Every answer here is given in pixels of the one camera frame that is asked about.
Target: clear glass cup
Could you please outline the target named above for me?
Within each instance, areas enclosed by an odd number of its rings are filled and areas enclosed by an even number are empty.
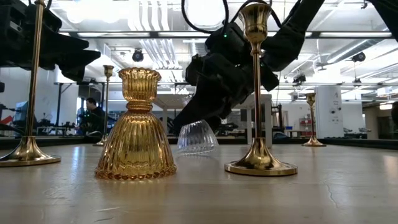
[[[214,151],[218,141],[210,125],[201,120],[182,127],[177,146],[179,154],[199,154]]]

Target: amber glass vase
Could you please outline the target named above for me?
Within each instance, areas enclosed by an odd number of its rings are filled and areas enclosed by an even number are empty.
[[[176,171],[162,123],[150,112],[160,74],[144,68],[119,72],[128,109],[114,125],[95,169],[102,179],[136,180]]]

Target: ceiling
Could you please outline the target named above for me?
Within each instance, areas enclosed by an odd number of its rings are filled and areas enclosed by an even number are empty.
[[[229,18],[235,15],[243,2],[228,0]],[[274,0],[272,8],[283,21],[294,4],[295,0]],[[344,35],[356,31],[386,31],[384,22],[371,3],[366,9],[361,9],[362,6],[362,0],[325,0],[308,31],[340,31],[344,32]],[[112,63],[119,68],[164,67],[165,69],[159,70],[162,75],[161,82],[164,83],[158,89],[159,94],[186,95],[195,91],[192,86],[175,86],[173,83],[185,81],[185,68],[190,63],[192,55],[205,54],[203,46],[205,36],[194,40],[106,38],[107,32],[111,31],[190,31],[182,17],[180,0],[81,0],[80,2],[54,0],[51,10],[63,21],[61,32],[66,35],[72,32],[81,35],[96,32],[95,35],[102,35],[101,38],[91,36],[89,39],[90,48],[101,51],[104,57],[87,66],[86,77],[96,78],[98,81],[104,80],[102,69],[104,63]],[[187,13],[194,24],[205,26],[207,29],[219,27],[220,20],[224,18],[221,0],[187,0]],[[268,29],[270,32],[278,31],[272,18],[268,21]],[[354,64],[352,61],[347,61],[349,57],[346,57],[340,58],[341,61],[338,63],[325,66],[326,70],[320,70],[321,67],[317,66],[319,62],[328,62],[332,56],[344,51],[344,48],[352,51],[356,49],[356,45],[365,41],[367,40],[306,39],[297,60],[279,73],[280,82],[291,83],[294,77],[300,74],[306,75],[307,83],[351,83],[355,76],[360,77],[363,83],[398,81],[396,80],[398,67],[393,60],[398,56],[398,45],[393,39],[367,43],[367,47],[360,50],[366,55],[364,62]],[[142,49],[144,53],[142,62],[132,61],[134,49]],[[120,82],[120,79],[115,74],[111,81]],[[111,91],[121,91],[121,85],[114,84],[111,86]],[[273,98],[284,99],[289,98],[292,93],[313,91],[315,87],[316,85],[285,85],[280,86],[279,91],[273,90],[271,94]],[[343,97],[350,95],[350,98],[360,98],[361,94],[369,96],[378,88],[379,86],[375,85],[366,85],[359,89],[357,86],[342,87],[345,93]]]

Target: candlestick base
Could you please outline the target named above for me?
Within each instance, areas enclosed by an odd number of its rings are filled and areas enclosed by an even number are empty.
[[[255,176],[283,176],[297,173],[297,166],[277,160],[268,150],[265,138],[253,138],[249,152],[240,160],[224,165],[234,174]]]
[[[95,143],[95,144],[93,144],[93,146],[104,146],[105,145],[105,142],[108,140],[108,136],[107,135],[103,135],[102,136],[102,138],[101,138],[101,140],[99,141],[99,142],[97,142],[97,143]]]
[[[302,144],[302,146],[305,147],[325,147],[325,144],[322,144],[318,141],[317,137],[315,136],[311,136],[310,140],[308,140],[308,142]]]
[[[24,136],[16,149],[0,158],[0,167],[32,166],[60,161],[61,157],[42,152],[34,136]]]

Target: brass candlestick holder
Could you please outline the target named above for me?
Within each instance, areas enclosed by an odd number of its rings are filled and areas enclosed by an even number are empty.
[[[32,71],[29,83],[29,101],[27,109],[27,124],[25,136],[19,145],[8,155],[0,158],[0,167],[31,166],[60,162],[61,157],[49,156],[42,152],[36,144],[33,136],[34,109],[36,97],[36,79],[39,70],[40,40],[42,36],[44,0],[36,0],[35,34],[33,43]]]
[[[303,144],[303,146],[307,147],[325,147],[325,144],[322,144],[318,141],[317,137],[315,137],[315,132],[314,132],[314,124],[315,124],[315,119],[313,117],[313,106],[315,104],[315,93],[307,93],[305,95],[307,99],[307,103],[310,105],[310,112],[311,112],[311,137],[310,140],[306,143]]]
[[[109,78],[111,78],[113,73],[112,65],[104,65],[104,74],[106,76],[106,101],[105,101],[105,118],[104,118],[104,131],[102,134],[102,138],[93,146],[104,146],[106,140],[108,140],[108,98],[109,98]]]
[[[95,176],[102,179],[151,179],[177,170],[162,123],[150,112],[160,74],[144,68],[119,72],[128,109],[105,142]]]
[[[228,172],[257,176],[281,176],[297,173],[297,166],[278,161],[269,152],[266,139],[261,137],[260,53],[261,43],[267,37],[267,20],[271,14],[268,4],[251,4],[239,12],[244,24],[244,36],[251,44],[254,70],[254,119],[256,137],[249,152],[239,161],[224,165]]]

